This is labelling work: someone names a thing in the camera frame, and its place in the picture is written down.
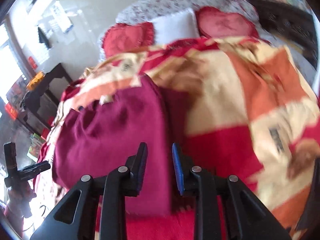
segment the wall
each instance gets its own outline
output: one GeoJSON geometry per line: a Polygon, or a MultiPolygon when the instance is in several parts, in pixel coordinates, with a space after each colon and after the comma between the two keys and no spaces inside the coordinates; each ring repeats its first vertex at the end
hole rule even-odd
{"type": "MultiPolygon", "coordinates": [[[[49,6],[54,1],[46,0],[49,6]]],[[[10,9],[9,16],[26,57],[33,55],[36,59],[39,58],[38,70],[50,71],[61,62],[69,75],[77,79],[85,67],[97,64],[99,58],[97,39],[100,33],[115,22],[118,12],[136,0],[59,1],[74,24],[74,28],[67,34],[63,34],[56,26],[49,8],[46,8],[40,17],[32,11],[28,15],[22,2],[17,0],[10,9]],[[52,49],[48,52],[44,51],[42,45],[37,44],[36,24],[41,24],[46,30],[53,30],[50,37],[52,49]]],[[[56,80],[50,89],[60,97],[66,85],[66,81],[56,80]]]]}

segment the black clamp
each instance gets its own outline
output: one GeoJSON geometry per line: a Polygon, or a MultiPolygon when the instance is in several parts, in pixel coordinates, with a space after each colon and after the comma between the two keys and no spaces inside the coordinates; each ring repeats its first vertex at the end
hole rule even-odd
{"type": "Polygon", "coordinates": [[[182,196],[196,198],[195,240],[221,240],[218,195],[221,197],[227,239],[290,240],[278,220],[235,175],[227,179],[195,166],[183,155],[178,144],[172,146],[177,186],[182,196]]]}
{"type": "Polygon", "coordinates": [[[18,171],[17,160],[16,160],[16,145],[15,143],[9,142],[3,145],[5,165],[7,168],[8,176],[4,179],[6,187],[12,187],[18,191],[23,197],[20,209],[25,218],[32,216],[29,201],[24,197],[24,191],[21,183],[35,178],[41,172],[50,169],[50,164],[47,161],[37,163],[35,165],[27,166],[24,169],[18,171]]]}
{"type": "Polygon", "coordinates": [[[94,239],[99,197],[103,195],[100,239],[126,240],[124,197],[137,197],[143,183],[148,149],[141,143],[125,166],[107,176],[84,175],[33,233],[31,240],[94,239]]]}

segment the white pillow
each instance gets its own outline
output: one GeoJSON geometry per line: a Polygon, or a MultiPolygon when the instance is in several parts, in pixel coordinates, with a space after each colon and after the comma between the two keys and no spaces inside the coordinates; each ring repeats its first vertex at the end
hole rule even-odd
{"type": "Polygon", "coordinates": [[[155,44],[168,44],[179,39],[200,37],[196,15],[192,8],[154,18],[151,22],[155,30],[155,44]]]}

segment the wooden headboard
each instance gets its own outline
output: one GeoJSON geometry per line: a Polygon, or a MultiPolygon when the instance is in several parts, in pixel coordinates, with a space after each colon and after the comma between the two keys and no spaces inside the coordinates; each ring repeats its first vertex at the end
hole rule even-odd
{"type": "Polygon", "coordinates": [[[247,0],[257,10],[261,26],[277,32],[304,48],[304,57],[317,68],[318,44],[311,14],[275,0],[247,0]]]}

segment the red cushion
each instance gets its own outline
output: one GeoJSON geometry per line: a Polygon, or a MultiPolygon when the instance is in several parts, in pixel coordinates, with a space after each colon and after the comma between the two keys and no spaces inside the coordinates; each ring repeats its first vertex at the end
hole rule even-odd
{"type": "Polygon", "coordinates": [[[196,12],[199,32],[206,38],[251,36],[258,38],[255,25],[238,13],[225,13],[205,6],[196,12]]]}
{"type": "Polygon", "coordinates": [[[153,24],[150,22],[137,25],[118,23],[104,35],[102,48],[106,57],[111,57],[130,49],[152,45],[153,37],[153,24]]]}

